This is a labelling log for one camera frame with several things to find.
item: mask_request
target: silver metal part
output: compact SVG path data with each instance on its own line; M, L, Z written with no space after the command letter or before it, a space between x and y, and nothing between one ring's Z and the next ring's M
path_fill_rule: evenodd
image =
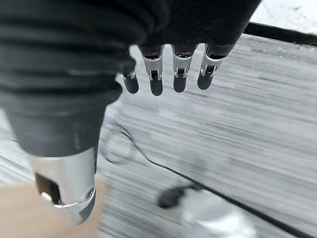
M134 79L135 78L135 71L129 72L128 74L120 73L120 75L122 76L123 80L126 80L128 76L130 78Z
M173 48L173 70L174 76L178 78L180 75L179 70L184 69L183 78L187 77L188 71L190 69L190 64L192 62L193 56L189 56L187 58L179 57L175 54L175 50Z
M154 75L157 76L158 80L162 80L163 71L163 54L161 54L157 59L148 59L143 56L145 68L149 75L150 80L153 80Z
M65 157L29 155L29 158L33 172L40 175L37 186L42 197L51 201L71 222L84 222L91 214L96 197L94 149ZM48 183L58 189L50 190Z
M213 66L212 72L210 74L210 77L213 77L214 73L220 68L220 65L221 65L222 61L224 60L224 58L225 57L223 57L221 59L212 59L212 58L208 57L207 56L207 45L205 45L205 53L203 56L202 66L201 66L201 70L200 70L201 75L205 76L206 71L207 71L207 67Z

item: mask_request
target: black fingertip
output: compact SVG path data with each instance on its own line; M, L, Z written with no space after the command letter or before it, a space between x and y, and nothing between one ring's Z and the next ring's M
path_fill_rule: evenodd
M131 78L130 76L126 76L126 79L124 80L124 84L129 93L135 94L139 91L139 83L136 76L134 78Z
M165 190L158 198L158 206L163 209L172 208L179 204L180 199L185 195L183 187L176 187Z
M186 87L186 78L182 76L178 76L178 78L174 77L174 90L177 93L181 93L185 90Z
M163 83L162 80L158 80L157 78L154 78L153 80L150 80L150 86L151 86L151 92L155 96L159 96L163 92Z
M202 76L199 74L197 85L200 89L206 90L210 87L212 81L212 77L210 77L208 74L205 76Z

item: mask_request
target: robotic hand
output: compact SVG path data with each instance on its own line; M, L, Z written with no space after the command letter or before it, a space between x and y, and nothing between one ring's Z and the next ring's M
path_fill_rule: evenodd
M96 152L106 105L138 91L129 46L139 46L151 91L162 93L162 50L172 44L174 89L205 43L207 89L260 0L0 1L0 104L29 154L39 193L75 223L94 206Z

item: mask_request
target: gray wood grain surface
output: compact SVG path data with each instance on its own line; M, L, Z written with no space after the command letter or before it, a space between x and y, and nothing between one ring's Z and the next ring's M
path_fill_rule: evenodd
M156 206L160 191L186 181L146 162L116 133L126 127L149 157L317 236L317 49L242 35L206 91L193 57L185 92L173 91L165 46L164 90L150 92L137 48L140 90L109 106L99 172L110 178L102 238L182 237L180 209ZM26 156L0 116L0 182L32 180ZM126 163L111 165L109 159ZM261 238L292 237L252 216Z

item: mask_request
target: black cable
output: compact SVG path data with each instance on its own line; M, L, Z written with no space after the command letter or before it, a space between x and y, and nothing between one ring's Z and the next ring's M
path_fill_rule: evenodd
M177 174L177 175L181 176L182 178L187 179L187 180L189 180L190 182L192 182L194 184L197 184L201 189L205 189L205 190L207 190L207 191L209 191L209 192L211 192L211 193L223 198L224 200L226 200L226 201L228 201L228 202L230 202L230 203L232 203L232 204L234 204L234 205L236 205L236 206L248 211L249 213L261 218L262 220L265 220L266 222L276 226L277 228L279 228L279 229L281 229L281 230L283 230L283 231L285 231L285 232L287 232L287 233L289 233L289 234L291 234L293 236L296 236L298 238L316 238L315 236L312 236L312 235L310 235L308 233L305 233L305 232L303 232L303 231L301 231L299 229L296 229L296 228L294 228L294 227L292 227L292 226L290 226L290 225L288 225L288 224L286 224L286 223L284 223L282 221L279 221L279 220L277 220L277 219L275 219L275 218L273 218L273 217L271 217L271 216L269 216L269 215L267 215L267 214L255 209L255 208L253 208L253 207L250 207L250 206L244 204L243 202L240 202L240 201L238 201L238 200L236 200L234 198L231 198L231 197L229 197L229 196L227 196L227 195L225 195L225 194L223 194L223 193L221 193L221 192L219 192L219 191L217 191L217 190L215 190L215 189L213 189L211 187L208 187L208 186L204 185L203 183L192 179L191 177L188 177L188 176L186 176L186 175L184 175L184 174L182 174L182 173L180 173L180 172L178 172L176 170L173 170L173 169L171 169L171 168L169 168L167 166L164 166L164 165L161 165L159 163L156 163L156 162L152 161L151 159L149 159L147 157L147 155L142 151L142 149L136 144L134 138L129 133L129 131L126 128L124 128L123 126L121 126L120 124L118 124L116 122L114 122L114 123L115 123L116 126L118 126L120 129L123 130L123 131L121 131L121 134L126 136L131 141L133 146L150 163L152 163L152 164L154 164L156 166L159 166L161 168L164 168L166 170L169 170L172 173Z

